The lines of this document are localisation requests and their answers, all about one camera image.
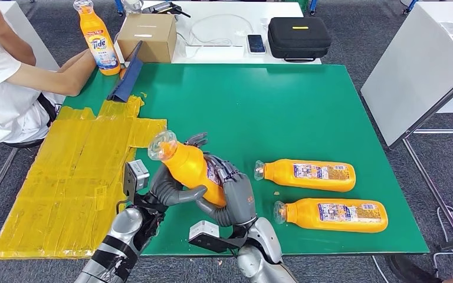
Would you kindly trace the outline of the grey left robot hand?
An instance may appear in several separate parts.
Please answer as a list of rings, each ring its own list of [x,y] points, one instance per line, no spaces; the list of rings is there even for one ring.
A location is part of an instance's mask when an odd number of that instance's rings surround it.
[[[157,144],[169,140],[172,142],[177,141],[175,134],[171,134],[170,130],[159,133],[149,145],[149,156],[151,154],[158,155],[160,146]],[[179,203],[197,201],[203,197],[206,191],[207,188],[204,185],[184,190],[183,184],[172,176],[165,164],[162,164],[153,175],[149,189],[149,192],[164,206],[173,206]]]

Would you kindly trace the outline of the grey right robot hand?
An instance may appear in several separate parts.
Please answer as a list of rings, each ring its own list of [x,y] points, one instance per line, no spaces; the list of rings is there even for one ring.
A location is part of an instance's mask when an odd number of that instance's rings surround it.
[[[214,166],[219,176],[226,205],[218,208],[205,198],[200,198],[196,200],[198,208],[222,227],[243,225],[254,220],[257,214],[249,177],[231,162],[212,154],[206,154],[205,160]]]

